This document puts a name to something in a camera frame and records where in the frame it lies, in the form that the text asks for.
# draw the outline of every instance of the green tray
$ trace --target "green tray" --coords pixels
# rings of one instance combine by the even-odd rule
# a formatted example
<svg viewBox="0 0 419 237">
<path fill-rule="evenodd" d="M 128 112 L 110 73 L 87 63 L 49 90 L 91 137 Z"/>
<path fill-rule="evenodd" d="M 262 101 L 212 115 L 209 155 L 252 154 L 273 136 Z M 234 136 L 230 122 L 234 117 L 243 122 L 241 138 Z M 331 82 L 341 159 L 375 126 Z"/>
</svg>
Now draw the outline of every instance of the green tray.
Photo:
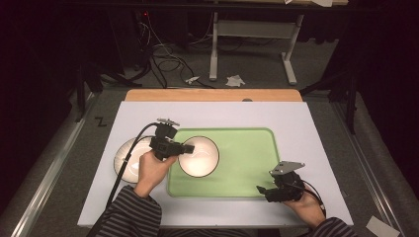
<svg viewBox="0 0 419 237">
<path fill-rule="evenodd" d="M 260 197 L 256 186 L 273 188 L 268 173 L 280 162 L 277 143 L 268 128 L 182 128 L 174 137 L 185 142 L 193 136 L 210 138 L 219 161 L 208 176 L 194 178 L 176 162 L 169 171 L 168 193 L 172 197 Z"/>
</svg>

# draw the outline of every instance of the black device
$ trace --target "black device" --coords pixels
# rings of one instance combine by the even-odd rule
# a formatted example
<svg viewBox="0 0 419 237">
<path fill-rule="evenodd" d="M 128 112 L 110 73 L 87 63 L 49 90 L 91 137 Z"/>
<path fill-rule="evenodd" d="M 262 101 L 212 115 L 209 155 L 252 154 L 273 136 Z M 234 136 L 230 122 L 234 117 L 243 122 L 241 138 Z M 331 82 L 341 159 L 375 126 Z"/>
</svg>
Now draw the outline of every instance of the black device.
<svg viewBox="0 0 419 237">
<path fill-rule="evenodd" d="M 299 200 L 305 190 L 304 182 L 294 171 L 303 167 L 303 163 L 280 162 L 274 170 L 269 173 L 274 178 L 275 189 L 267 190 L 263 187 L 256 186 L 259 193 L 265 195 L 268 202 Z"/>
<path fill-rule="evenodd" d="M 169 156 L 181 155 L 184 153 L 194 153 L 195 147 L 193 145 L 184 145 L 179 142 L 173 141 L 176 132 L 178 131 L 173 125 L 177 123 L 169 119 L 158 119 L 155 130 L 155 136 L 151 137 L 150 147 L 155 151 L 155 156 L 159 160 Z"/>
</svg>

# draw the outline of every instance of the striped sleeve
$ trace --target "striped sleeve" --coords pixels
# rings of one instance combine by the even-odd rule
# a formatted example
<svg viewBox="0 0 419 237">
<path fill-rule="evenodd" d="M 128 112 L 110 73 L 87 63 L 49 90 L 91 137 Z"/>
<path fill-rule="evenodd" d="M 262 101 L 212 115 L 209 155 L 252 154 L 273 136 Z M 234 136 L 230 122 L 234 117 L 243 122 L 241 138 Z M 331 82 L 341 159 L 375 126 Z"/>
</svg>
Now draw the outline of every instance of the striped sleeve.
<svg viewBox="0 0 419 237">
<path fill-rule="evenodd" d="M 97 236 L 157 236 L 161 207 L 151 197 L 139 197 L 133 187 L 125 186 L 107 208 Z"/>
<path fill-rule="evenodd" d="M 343 220 L 331 217 L 319 224 L 312 232 L 308 234 L 310 237 L 357 237 L 357 233 L 347 225 Z"/>
</svg>

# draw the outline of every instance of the white bowl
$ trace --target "white bowl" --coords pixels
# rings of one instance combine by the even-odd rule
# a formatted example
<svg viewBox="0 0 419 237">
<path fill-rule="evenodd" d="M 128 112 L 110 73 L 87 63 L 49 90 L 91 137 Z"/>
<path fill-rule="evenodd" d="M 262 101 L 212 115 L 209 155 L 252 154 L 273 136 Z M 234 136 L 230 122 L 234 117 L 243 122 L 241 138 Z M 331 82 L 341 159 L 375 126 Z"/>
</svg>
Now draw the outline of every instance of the white bowl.
<svg viewBox="0 0 419 237">
<path fill-rule="evenodd" d="M 215 143 L 204 136 L 194 136 L 184 142 L 195 146 L 194 153 L 179 156 L 182 170 L 192 177 L 204 177 L 212 173 L 219 160 Z"/>
<path fill-rule="evenodd" d="M 117 174 L 120 173 L 121 166 L 123 165 L 126 155 L 128 154 L 130 148 L 132 147 L 134 140 L 135 138 L 124 143 L 124 145 L 121 146 L 121 148 L 118 150 L 117 154 L 115 155 L 114 168 Z M 129 158 L 128 163 L 126 164 L 126 170 L 124 171 L 124 174 L 123 174 L 124 181 L 127 181 L 129 183 L 138 182 L 139 158 L 145 152 L 148 152 L 151 150 L 150 141 L 151 141 L 151 137 L 145 137 L 142 140 L 140 140 L 133 148 L 131 152 L 131 157 Z"/>
</svg>

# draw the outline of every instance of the white table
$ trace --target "white table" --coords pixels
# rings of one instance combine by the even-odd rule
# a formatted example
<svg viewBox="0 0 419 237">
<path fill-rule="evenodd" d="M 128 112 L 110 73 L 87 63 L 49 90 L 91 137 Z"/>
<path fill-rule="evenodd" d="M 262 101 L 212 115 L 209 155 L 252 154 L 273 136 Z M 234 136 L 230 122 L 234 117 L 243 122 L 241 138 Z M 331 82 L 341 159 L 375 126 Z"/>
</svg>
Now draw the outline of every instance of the white table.
<svg viewBox="0 0 419 237">
<path fill-rule="evenodd" d="M 116 179 L 118 149 L 158 118 L 180 128 L 267 127 L 274 134 L 282 160 L 305 163 L 296 172 L 320 192 L 328 216 L 353 224 L 304 102 L 122 102 L 78 225 L 92 226 L 103 212 Z M 154 129 L 144 135 L 153 135 Z M 151 195 L 163 209 L 161 226 L 170 228 L 301 226 L 286 206 L 263 197 L 170 197 L 164 180 Z M 126 185 L 121 182 L 120 189 Z"/>
</svg>

